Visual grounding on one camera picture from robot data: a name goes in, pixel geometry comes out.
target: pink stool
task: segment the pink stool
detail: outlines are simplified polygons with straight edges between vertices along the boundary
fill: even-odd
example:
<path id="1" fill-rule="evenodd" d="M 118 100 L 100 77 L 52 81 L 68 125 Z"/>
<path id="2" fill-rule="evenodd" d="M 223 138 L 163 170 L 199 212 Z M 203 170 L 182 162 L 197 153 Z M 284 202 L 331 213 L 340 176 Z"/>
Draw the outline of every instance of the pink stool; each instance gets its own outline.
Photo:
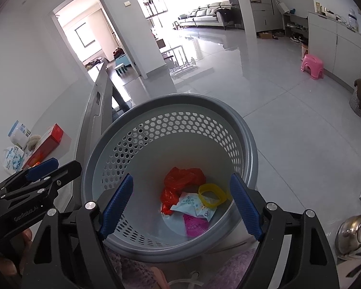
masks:
<path id="1" fill-rule="evenodd" d="M 324 63 L 312 54 L 306 54 L 302 61 L 301 71 L 305 68 L 310 69 L 310 77 L 317 80 L 323 78 Z"/>

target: basket rim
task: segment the basket rim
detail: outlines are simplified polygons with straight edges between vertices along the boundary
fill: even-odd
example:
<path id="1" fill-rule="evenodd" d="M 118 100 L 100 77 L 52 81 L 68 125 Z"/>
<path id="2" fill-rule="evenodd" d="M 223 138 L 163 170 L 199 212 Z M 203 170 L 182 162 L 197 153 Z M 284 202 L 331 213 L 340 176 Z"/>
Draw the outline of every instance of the basket rim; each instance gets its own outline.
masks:
<path id="1" fill-rule="evenodd" d="M 134 118 L 151 109 L 172 104 L 191 104 L 204 107 L 217 113 L 228 122 L 237 134 L 241 148 L 243 149 L 241 177 L 250 189 L 255 189 L 258 177 L 258 153 L 254 137 L 245 120 L 232 107 L 218 99 L 196 93 L 172 93 L 135 106 L 120 116 L 106 129 L 94 147 L 84 170 L 81 184 L 82 204 L 93 199 L 92 190 L 88 193 L 86 188 L 90 186 L 92 189 L 93 172 L 97 161 L 104 150 L 104 146 L 108 143 L 108 141 L 125 124 L 129 123 Z M 209 250 L 212 246 L 228 236 L 240 221 L 241 216 L 233 201 L 222 217 L 212 227 L 210 227 L 206 233 L 180 245 L 149 250 L 132 249 L 127 246 L 127 243 L 125 243 L 126 245 L 124 243 L 118 243 L 117 240 L 119 238 L 115 235 L 110 235 L 104 241 L 104 244 L 121 255 L 142 262 L 165 263 L 182 261 Z"/>

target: door frame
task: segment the door frame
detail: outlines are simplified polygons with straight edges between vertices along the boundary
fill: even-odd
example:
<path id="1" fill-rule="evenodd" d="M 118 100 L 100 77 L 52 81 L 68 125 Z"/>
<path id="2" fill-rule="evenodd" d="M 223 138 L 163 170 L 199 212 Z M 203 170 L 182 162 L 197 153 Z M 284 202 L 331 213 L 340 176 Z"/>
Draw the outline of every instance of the door frame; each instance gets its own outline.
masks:
<path id="1" fill-rule="evenodd" d="M 70 43 L 68 42 L 68 39 L 62 29 L 62 27 L 60 26 L 59 21 L 56 19 L 55 14 L 60 11 L 63 7 L 65 7 L 66 5 L 68 5 L 69 3 L 71 3 L 73 0 L 64 0 L 62 3 L 60 3 L 57 7 L 55 7 L 51 12 L 50 15 L 52 17 L 53 22 L 55 23 L 55 25 L 57 26 L 57 29 L 59 31 L 59 34 L 61 35 L 62 39 L 64 40 L 64 43 L 66 44 L 66 46 L 68 46 L 68 49 L 70 50 L 70 52 L 74 55 L 76 61 L 78 63 L 80 63 L 80 65 L 83 65 L 83 63 L 79 60 L 79 58 L 77 57 L 77 54 L 75 53 L 75 51 L 72 49 Z M 130 49 L 128 48 L 120 30 L 118 29 L 118 26 L 116 24 L 116 22 L 114 21 L 114 19 L 112 18 L 110 11 L 107 8 L 106 3 L 104 2 L 104 0 L 98 0 L 100 7 L 103 11 L 103 15 L 106 17 L 106 20 L 109 22 L 112 30 L 114 31 L 114 33 L 116 34 L 116 36 L 118 37 L 118 39 L 120 40 L 121 43 L 121 48 L 123 49 L 124 53 L 126 54 L 126 56 L 128 57 L 129 61 L 131 62 L 131 66 L 132 68 L 137 72 L 137 74 L 139 76 L 142 76 L 143 78 L 147 78 L 147 75 L 145 73 L 142 73 L 141 71 L 143 69 L 139 68 L 141 66 L 139 60 L 137 60 L 133 54 L 131 53 Z"/>

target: doorway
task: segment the doorway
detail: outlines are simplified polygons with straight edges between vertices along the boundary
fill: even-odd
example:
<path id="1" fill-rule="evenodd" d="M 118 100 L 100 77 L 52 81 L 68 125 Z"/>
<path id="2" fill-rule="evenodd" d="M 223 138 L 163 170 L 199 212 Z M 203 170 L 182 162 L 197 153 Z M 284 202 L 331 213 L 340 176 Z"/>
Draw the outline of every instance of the doorway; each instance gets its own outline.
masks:
<path id="1" fill-rule="evenodd" d="M 87 70 L 105 61 L 110 70 L 124 65 L 121 78 L 142 75 L 103 0 L 66 0 L 51 16 L 76 61 Z"/>

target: silver screw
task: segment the silver screw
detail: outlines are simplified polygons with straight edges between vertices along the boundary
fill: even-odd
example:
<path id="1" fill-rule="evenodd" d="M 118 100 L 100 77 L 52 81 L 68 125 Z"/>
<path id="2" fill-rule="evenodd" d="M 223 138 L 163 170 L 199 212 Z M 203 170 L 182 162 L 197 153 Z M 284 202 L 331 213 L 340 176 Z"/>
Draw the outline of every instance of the silver screw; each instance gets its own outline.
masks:
<path id="1" fill-rule="evenodd" d="M 277 205 L 274 203 L 268 203 L 266 205 L 266 207 L 270 210 L 270 211 L 275 211 L 277 209 Z"/>
<path id="2" fill-rule="evenodd" d="M 96 206 L 96 203 L 91 201 L 91 202 L 86 203 L 85 208 L 88 210 L 92 210 L 95 206 Z"/>
<path id="3" fill-rule="evenodd" d="M 307 210 L 306 215 L 308 215 L 309 217 L 314 217 L 314 216 L 316 216 L 316 213 L 314 213 L 314 211 L 312 211 L 312 210 Z"/>
<path id="4" fill-rule="evenodd" d="M 56 208 L 50 208 L 47 212 L 48 216 L 53 216 L 56 214 Z"/>

